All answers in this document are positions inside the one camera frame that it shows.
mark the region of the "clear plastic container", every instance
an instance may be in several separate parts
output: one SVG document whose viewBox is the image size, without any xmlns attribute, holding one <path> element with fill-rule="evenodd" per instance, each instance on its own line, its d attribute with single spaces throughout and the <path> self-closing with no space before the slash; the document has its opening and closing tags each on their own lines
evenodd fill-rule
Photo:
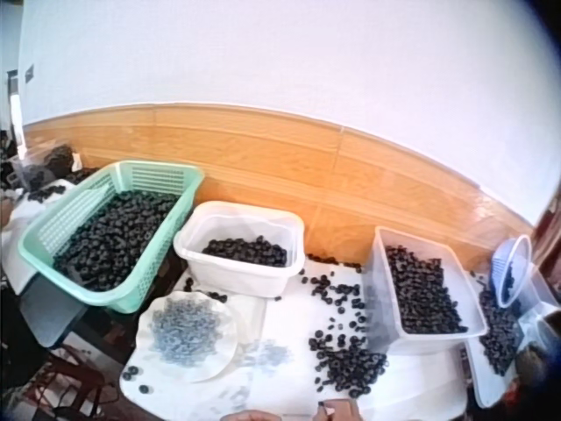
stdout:
<svg viewBox="0 0 561 421">
<path fill-rule="evenodd" d="M 559 303 L 551 293 L 551 289 L 547 286 L 541 272 L 536 265 L 529 265 L 529 282 L 524 283 L 524 287 L 518 296 L 520 301 L 521 314 L 529 310 L 536 309 L 536 306 L 545 306 L 550 308 L 559 307 Z"/>
<path fill-rule="evenodd" d="M 548 353 L 551 349 L 545 342 L 549 336 L 543 340 L 541 334 L 543 330 L 540 332 L 539 327 L 543 317 L 558 310 L 559 304 L 551 294 L 542 274 L 532 263 L 530 263 L 529 278 L 518 295 L 522 314 L 518 324 L 524 335 L 518 351 L 520 352 L 529 342 L 536 342 Z M 475 281 L 473 283 L 476 288 L 480 288 Z M 516 377 L 515 364 L 514 362 L 511 364 L 504 376 L 497 375 L 485 356 L 485 348 L 478 339 L 468 339 L 465 348 L 472 372 L 475 400 L 479 407 L 490 408 L 499 402 Z"/>
<path fill-rule="evenodd" d="M 259 235 L 287 250 L 287 265 L 271 268 L 203 254 L 212 239 L 254 241 Z M 294 213 L 245 204 L 207 202 L 174 238 L 175 252 L 202 285 L 248 296 L 280 296 L 288 278 L 304 267 L 304 223 Z"/>
<path fill-rule="evenodd" d="M 72 148 L 65 140 L 40 143 L 25 151 L 25 155 L 10 158 L 19 184 L 28 191 L 36 191 L 48 183 L 72 172 Z"/>
<path fill-rule="evenodd" d="M 386 246 L 405 246 L 419 259 L 441 259 L 444 285 L 451 299 L 458 302 L 461 325 L 467 332 L 451 334 L 411 334 L 403 330 L 394 280 L 386 256 Z M 456 254 L 448 246 L 384 227 L 376 228 L 373 250 L 364 274 L 366 313 L 372 324 L 370 347 L 376 352 L 394 354 L 437 353 L 453 348 L 468 338 L 487 333 L 479 299 L 465 277 Z"/>
</svg>

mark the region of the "white wall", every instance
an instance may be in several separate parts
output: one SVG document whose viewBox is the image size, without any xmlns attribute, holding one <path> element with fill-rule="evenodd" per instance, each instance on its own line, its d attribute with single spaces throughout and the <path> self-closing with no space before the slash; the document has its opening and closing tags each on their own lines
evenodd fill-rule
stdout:
<svg viewBox="0 0 561 421">
<path fill-rule="evenodd" d="M 561 71 L 512 0 L 26 0 L 26 123 L 130 103 L 293 112 L 392 140 L 536 223 Z"/>
<path fill-rule="evenodd" d="M 10 130 L 6 72 L 18 69 L 19 34 L 24 8 L 0 0 L 0 127 Z"/>
</svg>

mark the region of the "blue plastic basket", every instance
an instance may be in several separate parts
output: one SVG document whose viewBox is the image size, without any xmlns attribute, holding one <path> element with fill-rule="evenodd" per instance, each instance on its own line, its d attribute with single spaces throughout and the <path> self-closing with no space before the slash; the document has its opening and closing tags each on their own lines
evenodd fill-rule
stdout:
<svg viewBox="0 0 561 421">
<path fill-rule="evenodd" d="M 199 168 L 182 164 L 150 161 L 111 164 L 67 192 L 34 220 L 19 242 L 19 252 L 46 278 L 83 303 L 132 313 L 144 301 L 175 233 L 191 210 L 203 177 Z M 124 282 L 109 291 L 95 292 L 56 271 L 53 258 L 67 246 L 76 229 L 114 195 L 129 190 L 171 193 L 177 195 L 178 200 Z"/>
</svg>

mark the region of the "finger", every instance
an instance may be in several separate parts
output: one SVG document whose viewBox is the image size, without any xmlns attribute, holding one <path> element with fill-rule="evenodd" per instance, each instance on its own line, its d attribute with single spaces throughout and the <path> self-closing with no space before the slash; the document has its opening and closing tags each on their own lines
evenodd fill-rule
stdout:
<svg viewBox="0 0 561 421">
<path fill-rule="evenodd" d="M 332 399 L 325 401 L 325 406 L 335 411 L 333 421 L 360 420 L 359 407 L 352 399 Z"/>
<path fill-rule="evenodd" d="M 320 404 L 317 407 L 317 413 L 315 414 L 313 421 L 329 421 L 329 416 L 327 415 L 327 411 L 325 407 Z"/>
<path fill-rule="evenodd" d="M 220 421 L 282 421 L 280 417 L 262 410 L 242 410 L 220 418 Z"/>
</svg>

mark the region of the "white plastic container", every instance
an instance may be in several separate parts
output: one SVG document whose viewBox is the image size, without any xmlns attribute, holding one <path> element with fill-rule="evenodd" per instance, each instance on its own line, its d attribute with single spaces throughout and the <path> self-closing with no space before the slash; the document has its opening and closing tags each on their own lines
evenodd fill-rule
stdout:
<svg viewBox="0 0 561 421">
<path fill-rule="evenodd" d="M 497 304 L 506 309 L 518 297 L 524 283 L 529 279 L 529 264 L 532 256 L 532 243 L 527 235 L 516 239 L 507 239 L 493 254 L 493 281 L 497 291 Z M 512 270 L 514 283 L 508 294 L 508 299 L 503 301 L 503 290 L 506 287 L 508 268 Z"/>
<path fill-rule="evenodd" d="M 558 310 L 560 306 L 551 294 L 542 274 L 532 263 L 529 264 L 528 277 L 529 281 L 524 283 L 518 296 L 522 313 L 518 323 L 524 334 L 518 351 L 520 352 L 532 341 L 537 342 L 547 351 L 537 331 L 537 324 L 543 317 Z M 480 288 L 474 280 L 472 284 L 475 288 Z M 468 339 L 465 342 L 465 349 L 472 372 L 475 400 L 479 407 L 490 408 L 499 402 L 516 377 L 515 364 L 513 362 L 510 365 L 504 376 L 497 375 L 489 364 L 489 360 L 485 356 L 485 348 L 478 338 Z"/>
<path fill-rule="evenodd" d="M 444 286 L 458 302 L 461 325 L 467 332 L 411 334 L 403 330 L 397 295 L 386 256 L 386 246 L 404 246 L 422 260 L 441 259 Z M 372 316 L 369 344 L 376 352 L 393 354 L 437 353 L 453 348 L 468 338 L 487 333 L 479 299 L 465 277 L 456 254 L 448 246 L 384 227 L 376 228 L 373 251 L 365 272 L 366 313 Z"/>
<path fill-rule="evenodd" d="M 271 268 L 201 253 L 212 239 L 254 241 L 259 235 L 287 250 L 285 268 Z M 175 252 L 201 284 L 248 296 L 280 296 L 304 267 L 304 223 L 294 213 L 246 204 L 207 202 L 175 234 Z"/>
</svg>

